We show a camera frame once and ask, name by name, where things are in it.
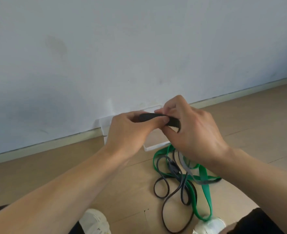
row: light wood floor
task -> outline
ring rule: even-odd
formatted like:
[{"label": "light wood floor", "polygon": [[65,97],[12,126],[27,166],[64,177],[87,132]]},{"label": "light wood floor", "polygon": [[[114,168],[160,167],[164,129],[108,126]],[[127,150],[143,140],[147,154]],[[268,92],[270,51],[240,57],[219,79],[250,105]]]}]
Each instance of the light wood floor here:
[{"label": "light wood floor", "polygon": [[[206,108],[214,116],[225,140],[252,156],[287,170],[287,85],[223,102]],[[103,145],[98,137],[0,164],[0,205],[9,204],[47,183]],[[159,175],[153,170],[155,151],[139,151],[99,194],[92,208],[102,211],[113,234],[166,233],[161,224],[162,200],[153,194]],[[176,188],[170,182],[171,189]],[[164,184],[157,187],[164,192]],[[202,189],[198,191],[198,209],[208,212]],[[214,215],[227,224],[239,220],[257,205],[227,181],[210,186]],[[179,195],[165,207],[165,220],[172,230],[180,229],[191,213],[181,204]],[[191,233],[194,218],[185,233]]]}]

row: black pants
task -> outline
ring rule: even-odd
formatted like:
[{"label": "black pants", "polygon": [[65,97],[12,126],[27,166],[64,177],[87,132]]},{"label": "black pants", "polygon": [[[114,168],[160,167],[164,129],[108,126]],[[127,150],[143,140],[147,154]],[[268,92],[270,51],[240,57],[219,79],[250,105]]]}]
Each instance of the black pants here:
[{"label": "black pants", "polygon": [[[69,234],[84,234],[82,226],[77,222]],[[260,208],[252,210],[236,224],[228,234],[284,234],[278,226]]]}]

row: white shoe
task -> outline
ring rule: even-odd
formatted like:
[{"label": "white shoe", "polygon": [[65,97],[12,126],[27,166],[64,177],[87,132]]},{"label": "white shoe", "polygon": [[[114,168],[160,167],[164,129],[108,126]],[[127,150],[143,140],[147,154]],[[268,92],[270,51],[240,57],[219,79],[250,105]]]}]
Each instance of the white shoe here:
[{"label": "white shoe", "polygon": [[97,209],[87,209],[79,223],[85,234],[111,234],[105,215]]},{"label": "white shoe", "polygon": [[213,217],[209,221],[202,221],[196,224],[192,234],[218,234],[226,227],[225,222],[219,217]]}]

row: black object in hand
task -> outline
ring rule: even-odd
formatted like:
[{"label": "black object in hand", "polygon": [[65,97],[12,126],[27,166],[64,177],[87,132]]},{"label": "black object in hand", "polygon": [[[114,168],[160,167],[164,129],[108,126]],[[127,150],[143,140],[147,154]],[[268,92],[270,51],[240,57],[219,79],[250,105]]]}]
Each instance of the black object in hand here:
[{"label": "black object in hand", "polygon": [[[139,115],[139,121],[145,122],[155,117],[161,117],[161,116],[167,116],[167,115],[160,114],[160,113],[143,113]],[[169,117],[169,122],[166,125],[176,127],[180,130],[180,121],[175,117],[170,117],[170,116],[168,117]]]}]

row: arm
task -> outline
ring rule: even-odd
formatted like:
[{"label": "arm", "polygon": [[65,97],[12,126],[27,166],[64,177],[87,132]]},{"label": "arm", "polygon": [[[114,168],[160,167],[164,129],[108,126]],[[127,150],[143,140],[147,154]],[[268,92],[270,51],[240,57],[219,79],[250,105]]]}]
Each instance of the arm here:
[{"label": "arm", "polygon": [[114,174],[168,117],[135,123],[142,112],[113,118],[107,144],[95,155],[0,211],[0,233],[68,233]]},{"label": "arm", "polygon": [[180,119],[179,133],[162,128],[175,148],[238,187],[287,234],[287,172],[230,148],[212,115],[190,107],[181,95],[155,112]]}]

